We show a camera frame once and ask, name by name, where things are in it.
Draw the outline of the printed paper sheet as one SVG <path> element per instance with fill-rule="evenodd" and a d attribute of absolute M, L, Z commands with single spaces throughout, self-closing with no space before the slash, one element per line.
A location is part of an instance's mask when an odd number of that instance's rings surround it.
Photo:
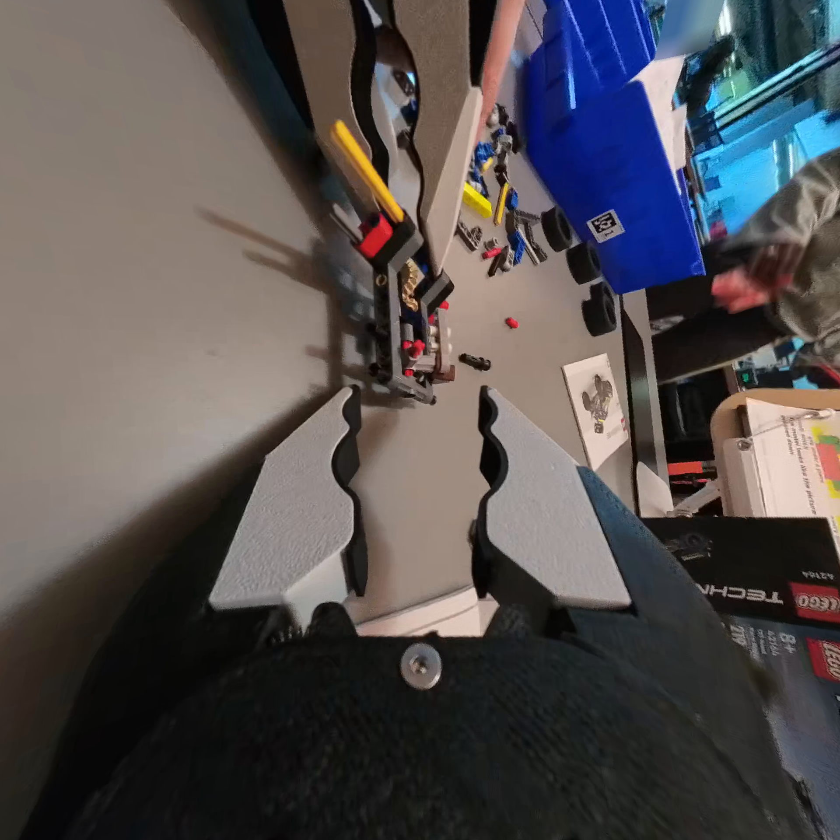
<path fill-rule="evenodd" d="M 764 514 L 825 519 L 838 539 L 838 410 L 752 397 L 745 408 Z"/>

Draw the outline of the black lego set box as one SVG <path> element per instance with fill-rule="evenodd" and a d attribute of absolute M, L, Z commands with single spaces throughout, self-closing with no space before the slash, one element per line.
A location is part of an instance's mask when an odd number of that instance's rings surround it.
<path fill-rule="evenodd" d="M 767 717 L 820 838 L 839 838 L 838 555 L 822 518 L 645 518 L 768 676 Z"/>

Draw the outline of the dark flat panel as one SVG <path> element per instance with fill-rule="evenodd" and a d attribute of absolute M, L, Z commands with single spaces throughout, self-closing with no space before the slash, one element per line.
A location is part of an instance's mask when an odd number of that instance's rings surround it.
<path fill-rule="evenodd" d="M 643 290 L 622 295 L 619 326 L 626 378 L 626 418 L 631 442 L 631 478 L 636 513 L 645 516 L 647 489 L 640 486 L 638 467 L 644 466 L 668 484 L 665 431 L 659 404 L 648 303 Z"/>

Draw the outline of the light wooden board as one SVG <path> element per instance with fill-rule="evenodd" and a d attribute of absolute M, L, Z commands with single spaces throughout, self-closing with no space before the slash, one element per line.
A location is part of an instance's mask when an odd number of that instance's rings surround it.
<path fill-rule="evenodd" d="M 754 388 L 731 395 L 712 415 L 710 436 L 725 515 L 767 518 L 763 511 L 758 471 L 749 440 L 745 409 L 749 397 L 783 406 L 839 410 L 839 391 L 837 388 Z"/>

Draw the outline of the open instruction booklet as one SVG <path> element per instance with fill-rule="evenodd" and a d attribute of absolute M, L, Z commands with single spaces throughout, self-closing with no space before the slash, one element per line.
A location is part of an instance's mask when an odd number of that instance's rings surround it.
<path fill-rule="evenodd" d="M 400 611 L 356 625 L 361 637 L 479 637 L 483 634 L 479 598 L 464 587 Z"/>

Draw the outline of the white paper sheets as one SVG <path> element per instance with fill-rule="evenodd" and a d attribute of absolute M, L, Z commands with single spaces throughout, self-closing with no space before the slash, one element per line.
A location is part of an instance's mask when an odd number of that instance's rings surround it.
<path fill-rule="evenodd" d="M 675 106 L 675 94 L 686 55 L 654 59 L 635 76 L 647 95 L 668 165 L 675 175 L 686 165 L 687 106 Z"/>

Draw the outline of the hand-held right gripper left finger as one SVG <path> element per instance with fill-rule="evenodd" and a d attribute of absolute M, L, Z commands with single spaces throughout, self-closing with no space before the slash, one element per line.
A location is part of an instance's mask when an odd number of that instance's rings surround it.
<path fill-rule="evenodd" d="M 212 608 L 315 608 L 362 597 L 361 389 L 346 386 L 268 453 L 208 601 Z"/>

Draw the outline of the pile of loose lego pieces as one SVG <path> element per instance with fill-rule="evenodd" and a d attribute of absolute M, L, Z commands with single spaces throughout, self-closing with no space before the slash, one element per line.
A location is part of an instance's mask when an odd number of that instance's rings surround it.
<path fill-rule="evenodd" d="M 417 173 L 420 194 L 421 176 L 419 173 L 419 163 L 413 147 L 413 131 L 417 120 L 418 111 L 417 88 L 418 85 L 416 84 L 413 89 L 413 98 L 405 105 L 405 108 L 402 110 L 402 120 L 404 121 L 404 126 L 402 127 L 401 132 L 399 132 L 399 134 L 396 135 L 396 143 L 397 147 L 400 150 L 403 150 L 408 156 L 410 162 L 412 163 Z M 475 147 L 465 175 L 465 182 L 469 182 L 472 186 L 475 187 L 475 189 L 481 191 L 481 177 L 483 173 L 483 166 L 491 164 L 495 156 L 499 156 L 502 152 L 509 151 L 509 147 L 507 146 L 507 141 L 509 139 L 510 136 L 502 134 L 501 140 L 497 142 L 490 144 L 475 143 Z M 506 220 L 509 223 L 511 223 L 509 235 L 510 242 L 498 243 L 495 239 L 489 242 L 487 246 L 487 252 L 484 254 L 484 257 L 487 259 L 490 257 L 493 258 L 493 263 L 491 264 L 489 272 L 491 276 L 494 275 L 498 270 L 509 270 L 521 260 L 524 254 L 528 254 L 535 264 L 538 264 L 544 258 L 544 255 L 541 251 L 533 250 L 530 241 L 528 240 L 528 238 L 523 236 L 522 231 L 518 227 L 518 223 L 523 222 L 525 224 L 530 224 L 531 221 L 536 219 L 536 217 L 526 213 L 519 213 L 519 211 L 516 210 L 516 208 L 512 204 L 513 191 L 509 190 L 509 183 L 504 180 L 501 180 L 500 183 L 501 186 L 498 194 L 498 203 L 497 206 L 493 207 L 493 216 L 496 220 L 499 220 L 501 216 L 505 216 Z M 416 204 L 416 210 L 408 212 L 418 227 L 419 223 L 417 222 L 417 207 L 419 202 L 419 194 Z M 478 227 L 476 229 L 464 229 L 460 223 L 459 214 L 455 229 L 455 235 L 458 231 L 460 231 L 460 233 L 465 237 L 465 241 L 468 246 L 476 247 L 480 244 L 481 228 Z M 429 265 L 428 255 L 420 256 L 419 259 L 423 263 Z"/>

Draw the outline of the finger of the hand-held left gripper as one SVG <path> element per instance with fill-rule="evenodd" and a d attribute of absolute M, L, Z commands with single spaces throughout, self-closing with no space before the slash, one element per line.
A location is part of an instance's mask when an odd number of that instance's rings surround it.
<path fill-rule="evenodd" d="M 392 11 L 418 85 L 413 147 L 421 190 L 416 220 L 436 277 L 455 235 L 482 104 L 470 72 L 469 3 L 394 1 Z"/>
<path fill-rule="evenodd" d="M 375 77 L 375 25 L 382 20 L 368 2 L 284 2 L 291 41 L 321 152 L 352 197 L 373 197 L 332 142 L 342 121 L 385 183 L 396 156 L 396 135 Z"/>

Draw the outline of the partly built lego chassis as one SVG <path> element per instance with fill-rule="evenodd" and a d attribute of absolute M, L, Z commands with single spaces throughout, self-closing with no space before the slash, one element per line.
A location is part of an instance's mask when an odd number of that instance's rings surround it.
<path fill-rule="evenodd" d="M 454 373 L 445 318 L 454 283 L 419 259 L 428 254 L 421 230 L 342 120 L 332 125 L 330 140 L 374 198 L 374 211 L 356 224 L 337 204 L 331 212 L 372 271 L 371 376 L 400 397 L 433 406 L 435 384 L 450 382 Z"/>

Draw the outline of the blue storage bin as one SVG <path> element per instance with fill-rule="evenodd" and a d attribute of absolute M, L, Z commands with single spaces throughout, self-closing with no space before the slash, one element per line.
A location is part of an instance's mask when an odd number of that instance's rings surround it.
<path fill-rule="evenodd" d="M 644 2 L 545 2 L 542 42 L 524 67 L 526 133 L 547 133 L 574 109 L 618 91 L 655 57 Z"/>
<path fill-rule="evenodd" d="M 614 291 L 704 272 L 686 195 L 669 162 L 642 81 L 562 111 L 564 78 L 546 83 L 536 59 L 523 82 L 526 152 L 541 183 Z"/>

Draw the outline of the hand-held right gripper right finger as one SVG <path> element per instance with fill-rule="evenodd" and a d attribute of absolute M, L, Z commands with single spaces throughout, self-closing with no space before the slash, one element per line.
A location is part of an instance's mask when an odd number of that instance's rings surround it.
<path fill-rule="evenodd" d="M 472 542 L 478 597 L 532 614 L 630 607 L 577 461 L 487 385 L 479 390 L 478 430 L 487 483 Z"/>

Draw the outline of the closed instruction booklet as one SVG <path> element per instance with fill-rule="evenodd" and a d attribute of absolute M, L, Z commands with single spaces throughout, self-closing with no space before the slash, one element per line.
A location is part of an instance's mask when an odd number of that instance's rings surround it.
<path fill-rule="evenodd" d="M 562 369 L 588 466 L 598 470 L 629 442 L 629 428 L 616 377 L 606 353 Z"/>

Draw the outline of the white stand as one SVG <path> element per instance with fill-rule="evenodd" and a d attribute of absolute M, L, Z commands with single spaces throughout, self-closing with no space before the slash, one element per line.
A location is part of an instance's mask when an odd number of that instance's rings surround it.
<path fill-rule="evenodd" d="M 675 504 L 669 484 L 642 462 L 635 467 L 637 513 L 641 519 L 692 518 L 702 508 L 721 500 L 718 482 L 713 480 L 687 499 Z"/>

